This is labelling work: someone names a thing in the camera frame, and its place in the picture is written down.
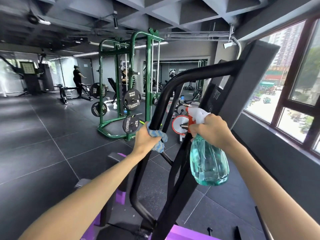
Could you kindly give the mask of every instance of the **spray bottle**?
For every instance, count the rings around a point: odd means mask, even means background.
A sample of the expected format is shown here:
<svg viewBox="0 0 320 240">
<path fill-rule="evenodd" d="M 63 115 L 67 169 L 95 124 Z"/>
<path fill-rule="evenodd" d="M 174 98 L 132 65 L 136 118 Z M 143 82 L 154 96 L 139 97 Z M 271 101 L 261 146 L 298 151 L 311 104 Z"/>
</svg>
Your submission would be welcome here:
<svg viewBox="0 0 320 240">
<path fill-rule="evenodd" d="M 189 125 L 204 124 L 210 114 L 201 108 L 188 108 Z M 199 134 L 193 139 L 190 150 L 191 172 L 198 184 L 221 185 L 228 180 L 229 165 L 226 154 L 210 145 Z"/>
</svg>

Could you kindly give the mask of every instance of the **window frame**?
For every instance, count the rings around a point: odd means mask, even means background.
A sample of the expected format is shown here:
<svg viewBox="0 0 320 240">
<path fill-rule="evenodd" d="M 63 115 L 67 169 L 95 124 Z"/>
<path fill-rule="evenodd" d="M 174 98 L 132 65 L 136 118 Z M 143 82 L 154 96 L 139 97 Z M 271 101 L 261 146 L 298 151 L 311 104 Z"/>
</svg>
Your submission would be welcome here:
<svg viewBox="0 0 320 240">
<path fill-rule="evenodd" d="M 320 135 L 320 96 L 318 97 L 315 105 L 313 106 L 310 104 L 304 104 L 298 101 L 291 100 L 290 94 L 294 89 L 294 85 L 299 75 L 300 69 L 302 67 L 303 60 L 308 52 L 308 48 L 309 48 L 310 42 L 312 41 L 316 25 L 318 22 L 320 22 L 319 18 L 320 18 L 320 15 L 314 15 L 307 19 L 298 19 L 298 20 L 295 20 L 295 22 L 292 21 L 288 23 L 286 26 L 282 26 L 278 29 L 274 29 L 270 31 L 268 34 L 265 33 L 263 36 L 256 38 L 256 39 L 264 38 L 266 36 L 274 34 L 275 32 L 279 32 L 292 25 L 305 21 L 300 38 L 298 40 L 296 51 L 294 53 L 290 68 L 288 70 L 287 77 L 284 82 L 283 89 L 279 97 L 279 101 L 277 103 L 271 122 L 269 123 L 263 120 L 262 118 L 258 117 L 257 115 L 251 113 L 246 109 L 243 110 L 249 116 L 254 117 L 256 120 L 268 125 L 270 128 L 280 133 L 286 139 L 290 140 L 294 144 L 301 147 L 303 150 L 307 151 L 308 153 L 318 158 L 320 158 L 320 152 L 317 152 L 314 148 L 316 146 L 316 143 Z M 294 137 L 290 136 L 288 133 L 278 128 L 279 122 L 282 117 L 282 113 L 285 108 L 292 109 L 297 112 L 304 113 L 306 115 L 314 117 L 312 124 L 310 126 L 310 129 L 303 142 L 298 141 Z"/>
</svg>

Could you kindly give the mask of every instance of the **black weight plate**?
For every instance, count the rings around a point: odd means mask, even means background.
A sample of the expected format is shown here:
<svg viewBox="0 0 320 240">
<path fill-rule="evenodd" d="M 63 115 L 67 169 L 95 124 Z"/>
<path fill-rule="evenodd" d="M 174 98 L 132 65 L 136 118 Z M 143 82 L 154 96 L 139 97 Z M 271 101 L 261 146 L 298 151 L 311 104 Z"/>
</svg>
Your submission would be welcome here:
<svg viewBox="0 0 320 240">
<path fill-rule="evenodd" d="M 105 115 L 107 113 L 107 106 L 103 103 L 102 105 L 102 115 Z M 91 113 L 96 116 L 99 117 L 100 116 L 100 105 L 99 102 L 95 102 L 92 106 L 91 106 Z"/>
<path fill-rule="evenodd" d="M 130 114 L 128 115 L 124 120 L 122 124 L 122 128 L 125 131 L 125 133 L 130 134 L 137 131 L 139 128 L 139 117 L 136 114 Z"/>
<path fill-rule="evenodd" d="M 130 89 L 125 93 L 122 101 L 128 110 L 135 110 L 141 103 L 141 94 L 137 89 Z"/>
<path fill-rule="evenodd" d="M 90 93 L 96 99 L 100 98 L 100 83 L 96 82 L 91 85 Z M 105 84 L 102 84 L 102 97 L 104 98 L 107 95 L 107 87 Z"/>
</svg>

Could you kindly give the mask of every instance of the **blue cloth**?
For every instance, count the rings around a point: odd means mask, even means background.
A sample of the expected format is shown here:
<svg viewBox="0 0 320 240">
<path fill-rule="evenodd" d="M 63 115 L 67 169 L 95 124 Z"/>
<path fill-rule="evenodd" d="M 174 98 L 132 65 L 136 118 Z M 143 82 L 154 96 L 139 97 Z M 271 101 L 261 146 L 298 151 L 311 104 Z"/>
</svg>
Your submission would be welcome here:
<svg viewBox="0 0 320 240">
<path fill-rule="evenodd" d="M 161 141 L 159 141 L 152 150 L 162 153 L 165 149 L 164 142 L 167 142 L 168 136 L 166 133 L 162 132 L 161 130 L 151 130 L 149 129 L 150 122 L 146 125 L 148 133 L 152 137 L 161 136 Z"/>
</svg>

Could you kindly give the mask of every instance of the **hand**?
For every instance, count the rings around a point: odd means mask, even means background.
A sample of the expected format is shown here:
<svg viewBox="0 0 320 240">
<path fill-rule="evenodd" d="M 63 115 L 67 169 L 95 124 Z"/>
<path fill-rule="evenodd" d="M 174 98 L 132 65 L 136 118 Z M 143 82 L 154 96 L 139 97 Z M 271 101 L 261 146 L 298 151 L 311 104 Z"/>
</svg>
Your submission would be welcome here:
<svg viewBox="0 0 320 240">
<path fill-rule="evenodd" d="M 141 159 L 146 156 L 148 152 L 161 140 L 161 136 L 151 137 L 147 130 L 148 122 L 136 132 L 136 141 L 132 153 L 137 153 Z"/>
<path fill-rule="evenodd" d="M 226 121 L 212 113 L 206 116 L 204 124 L 192 124 L 189 129 L 192 137 L 199 134 L 211 145 L 220 148 L 226 153 L 237 142 Z"/>
</svg>

